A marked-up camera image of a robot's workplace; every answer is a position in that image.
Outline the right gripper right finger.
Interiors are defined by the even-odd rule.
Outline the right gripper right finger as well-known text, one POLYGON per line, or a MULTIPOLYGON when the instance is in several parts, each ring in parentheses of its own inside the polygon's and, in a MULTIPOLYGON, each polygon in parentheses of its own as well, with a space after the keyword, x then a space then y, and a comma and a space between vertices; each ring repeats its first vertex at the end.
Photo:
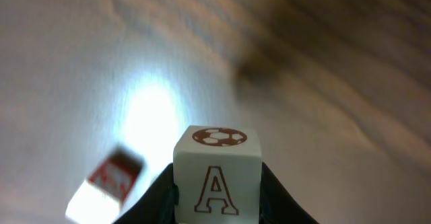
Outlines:
POLYGON ((259 224, 318 224, 284 188, 263 162, 259 201, 259 224))

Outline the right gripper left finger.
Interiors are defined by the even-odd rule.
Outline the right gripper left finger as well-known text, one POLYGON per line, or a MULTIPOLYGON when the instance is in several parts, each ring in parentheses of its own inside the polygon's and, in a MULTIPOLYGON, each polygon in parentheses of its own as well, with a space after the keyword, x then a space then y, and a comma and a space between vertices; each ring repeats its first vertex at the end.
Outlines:
POLYGON ((176 224, 174 207, 178 204, 178 186, 170 163, 145 194, 114 224, 176 224))

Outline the red soccer letter block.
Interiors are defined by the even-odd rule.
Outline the red soccer letter block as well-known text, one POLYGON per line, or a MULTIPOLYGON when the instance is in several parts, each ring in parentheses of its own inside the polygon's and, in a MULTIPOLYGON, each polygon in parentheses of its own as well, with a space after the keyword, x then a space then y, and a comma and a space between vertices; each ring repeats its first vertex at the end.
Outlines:
POLYGON ((245 128, 189 126, 174 147, 177 223, 257 224, 262 151, 245 128))

